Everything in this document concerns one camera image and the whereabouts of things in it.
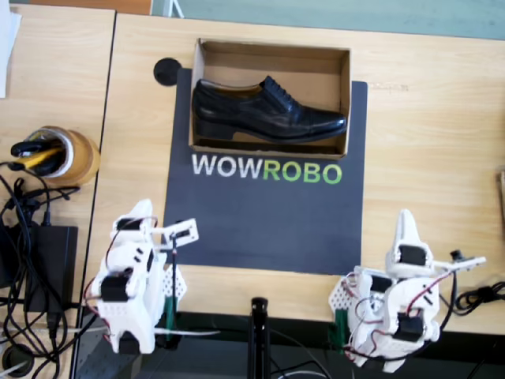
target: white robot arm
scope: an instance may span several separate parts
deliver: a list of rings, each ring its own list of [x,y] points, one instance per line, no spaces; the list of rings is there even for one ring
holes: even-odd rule
[[[357,366],[381,357],[383,371],[392,373],[404,363],[402,357],[427,341],[437,341],[439,282],[453,272],[485,263],[484,257],[456,258],[452,263],[434,261],[412,213],[402,210],[386,255],[386,272],[356,267],[331,293],[334,312],[347,310],[351,335],[346,356]]]
[[[98,314],[109,325],[116,353],[125,350],[123,336],[135,339],[142,354],[154,351],[155,326],[166,297],[172,295],[171,268],[163,269],[166,253],[162,251],[172,249],[174,240],[177,247],[198,240],[194,219],[169,227],[152,227],[152,221],[152,203],[142,200],[114,222],[112,243],[91,283],[91,297],[97,298]],[[153,235],[163,235],[166,245],[155,244]],[[180,301],[185,284],[179,271],[176,281],[182,291],[177,293]]]

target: black leather shoe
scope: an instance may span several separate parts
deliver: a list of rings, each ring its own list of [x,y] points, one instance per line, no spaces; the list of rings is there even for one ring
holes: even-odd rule
[[[276,144],[298,144],[345,133],[343,114],[305,107],[271,77],[250,87],[199,80],[193,92],[193,128],[206,138],[233,139],[235,132]]]

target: shoe sole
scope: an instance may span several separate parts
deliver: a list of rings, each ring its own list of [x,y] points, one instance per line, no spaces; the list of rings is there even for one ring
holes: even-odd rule
[[[340,134],[345,133],[347,130],[347,127],[344,126],[340,129],[330,130],[324,133],[313,134],[306,137],[277,138],[272,137],[268,134],[244,129],[240,126],[231,126],[219,122],[204,121],[197,117],[193,117],[193,128],[195,129],[198,136],[204,138],[232,141],[234,139],[234,134],[240,132],[258,137],[262,140],[266,140],[274,144],[303,144],[305,142],[325,140],[327,138],[337,137]]]

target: black round object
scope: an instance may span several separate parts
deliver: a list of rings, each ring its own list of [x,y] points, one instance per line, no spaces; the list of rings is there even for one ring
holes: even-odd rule
[[[26,345],[9,346],[3,353],[2,366],[4,370],[8,370],[22,362],[28,362],[9,374],[11,377],[24,377],[32,371],[34,361],[35,359],[30,355],[30,349]]]
[[[155,79],[161,85],[171,86],[177,84],[177,72],[181,63],[173,58],[163,58],[155,64]]]

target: tape roll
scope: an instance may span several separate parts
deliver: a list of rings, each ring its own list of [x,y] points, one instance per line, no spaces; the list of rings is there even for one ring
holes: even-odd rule
[[[57,126],[44,126],[27,140],[38,138],[59,139],[65,148],[65,162],[53,173],[44,176],[53,186],[81,186],[95,176],[100,165],[100,153],[96,143],[75,130]]]

